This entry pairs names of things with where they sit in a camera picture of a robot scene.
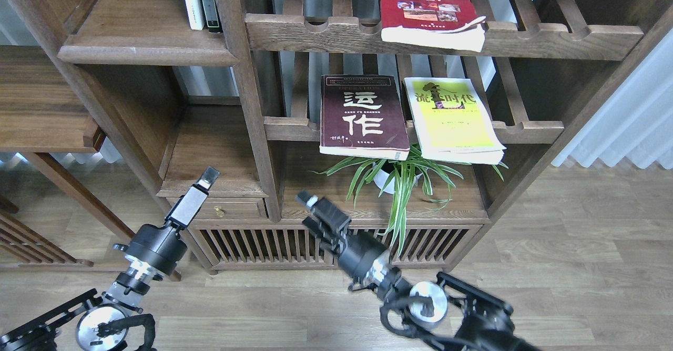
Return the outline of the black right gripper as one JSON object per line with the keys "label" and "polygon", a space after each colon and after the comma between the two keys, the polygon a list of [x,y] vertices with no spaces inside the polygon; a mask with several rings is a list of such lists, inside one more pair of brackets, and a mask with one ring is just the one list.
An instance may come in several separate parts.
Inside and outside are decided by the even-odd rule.
{"label": "black right gripper", "polygon": [[308,216],[302,224],[353,282],[367,288],[382,286],[391,270],[389,249],[370,233],[348,230],[351,218],[329,199],[300,191],[296,200],[318,219]]}

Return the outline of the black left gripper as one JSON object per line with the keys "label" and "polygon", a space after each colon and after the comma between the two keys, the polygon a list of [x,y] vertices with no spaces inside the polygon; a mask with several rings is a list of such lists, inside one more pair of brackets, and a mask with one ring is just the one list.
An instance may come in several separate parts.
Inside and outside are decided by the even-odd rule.
{"label": "black left gripper", "polygon": [[151,224],[142,225],[128,244],[125,258],[153,267],[156,270],[155,279],[170,276],[187,252],[187,245],[181,241],[180,232],[195,218],[219,176],[217,169],[207,167],[166,215],[165,226],[158,228]]}

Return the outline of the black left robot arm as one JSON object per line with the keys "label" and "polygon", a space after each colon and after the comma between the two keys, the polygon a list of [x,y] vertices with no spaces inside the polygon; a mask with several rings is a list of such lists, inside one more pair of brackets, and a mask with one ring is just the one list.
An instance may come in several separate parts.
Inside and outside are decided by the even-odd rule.
{"label": "black left robot arm", "polygon": [[118,274],[110,288],[98,295],[95,289],[73,298],[2,336],[2,350],[55,350],[58,330],[79,318],[75,340],[84,350],[122,350],[132,327],[144,328],[140,350],[152,350],[155,320],[143,313],[141,300],[152,280],[170,276],[187,252],[180,232],[195,218],[209,190],[219,177],[212,167],[171,208],[162,227],[142,225],[127,245],[116,244],[130,265]]}

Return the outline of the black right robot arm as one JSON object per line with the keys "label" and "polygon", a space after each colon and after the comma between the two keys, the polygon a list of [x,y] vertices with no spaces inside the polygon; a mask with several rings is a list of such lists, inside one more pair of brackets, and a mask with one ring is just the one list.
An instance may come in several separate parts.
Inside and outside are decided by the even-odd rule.
{"label": "black right robot arm", "polygon": [[444,272],[411,284],[389,249],[370,233],[353,233],[351,218],[334,203],[307,191],[296,200],[310,212],[303,224],[320,248],[351,277],[350,290],[374,291],[382,301],[380,321],[390,332],[437,350],[535,349],[514,335],[510,304]]}

